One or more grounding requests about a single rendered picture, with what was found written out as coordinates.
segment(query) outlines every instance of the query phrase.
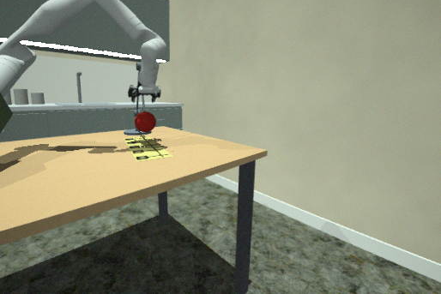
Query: robotic arm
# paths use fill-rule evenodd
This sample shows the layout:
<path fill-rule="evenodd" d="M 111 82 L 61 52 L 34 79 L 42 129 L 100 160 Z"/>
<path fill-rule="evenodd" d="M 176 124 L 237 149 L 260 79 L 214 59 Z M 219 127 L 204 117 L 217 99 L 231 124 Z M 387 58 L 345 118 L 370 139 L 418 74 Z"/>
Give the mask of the robotic arm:
<path fill-rule="evenodd" d="M 20 41 L 41 34 L 50 34 L 65 26 L 93 1 L 141 46 L 142 66 L 141 68 L 137 66 L 140 70 L 138 86 L 129 88 L 132 102 L 139 95 L 151 95 L 152 102 L 160 97 L 160 87 L 155 85 L 159 70 L 157 60 L 165 58 L 166 43 L 157 33 L 145 27 L 120 0 L 49 0 L 43 3 L 7 41 L 0 45 L 0 94 L 3 97 L 36 58 L 35 53 Z"/>

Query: dark gray table leg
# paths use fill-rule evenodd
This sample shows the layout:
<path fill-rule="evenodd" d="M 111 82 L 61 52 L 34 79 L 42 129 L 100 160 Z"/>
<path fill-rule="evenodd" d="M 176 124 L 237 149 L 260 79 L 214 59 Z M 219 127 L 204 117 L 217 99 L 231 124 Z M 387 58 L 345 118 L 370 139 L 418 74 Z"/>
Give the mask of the dark gray table leg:
<path fill-rule="evenodd" d="M 252 161 L 239 167 L 238 231 L 235 275 L 235 290 L 237 294 L 245 294 L 248 291 L 255 169 L 256 161 Z"/>
<path fill-rule="evenodd" d="M 159 193 L 158 199 L 160 201 L 160 222 L 165 224 L 168 218 L 167 192 Z"/>

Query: marble floor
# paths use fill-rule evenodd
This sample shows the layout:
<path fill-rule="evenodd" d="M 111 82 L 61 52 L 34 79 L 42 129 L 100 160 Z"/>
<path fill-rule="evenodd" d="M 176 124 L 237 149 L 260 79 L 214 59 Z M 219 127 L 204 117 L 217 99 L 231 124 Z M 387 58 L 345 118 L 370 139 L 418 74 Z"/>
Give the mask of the marble floor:
<path fill-rule="evenodd" d="M 237 194 L 207 179 L 168 192 L 169 213 L 235 264 Z M 322 233 L 256 202 L 250 294 L 441 294 L 441 283 Z M 158 214 L 151 196 L 0 246 L 0 278 Z"/>

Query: table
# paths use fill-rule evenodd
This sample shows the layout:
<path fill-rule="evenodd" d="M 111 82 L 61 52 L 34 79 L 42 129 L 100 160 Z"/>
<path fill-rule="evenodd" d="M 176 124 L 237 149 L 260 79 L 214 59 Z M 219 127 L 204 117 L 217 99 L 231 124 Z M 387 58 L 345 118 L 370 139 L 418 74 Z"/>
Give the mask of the table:
<path fill-rule="evenodd" d="M 266 150 L 168 127 L 148 135 L 170 158 L 137 162 L 122 130 L 0 143 L 0 245 L 239 166 L 235 289 L 248 291 L 256 160 Z"/>

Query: yellow mat with black markings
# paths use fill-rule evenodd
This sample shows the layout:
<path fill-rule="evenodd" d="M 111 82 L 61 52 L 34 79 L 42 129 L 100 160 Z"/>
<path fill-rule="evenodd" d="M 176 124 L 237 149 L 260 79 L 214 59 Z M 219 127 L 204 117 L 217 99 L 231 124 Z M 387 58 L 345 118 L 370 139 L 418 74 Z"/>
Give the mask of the yellow mat with black markings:
<path fill-rule="evenodd" d="M 160 139 L 150 138 L 148 135 L 125 138 L 125 142 L 137 162 L 171 158 L 172 155 L 158 141 Z"/>

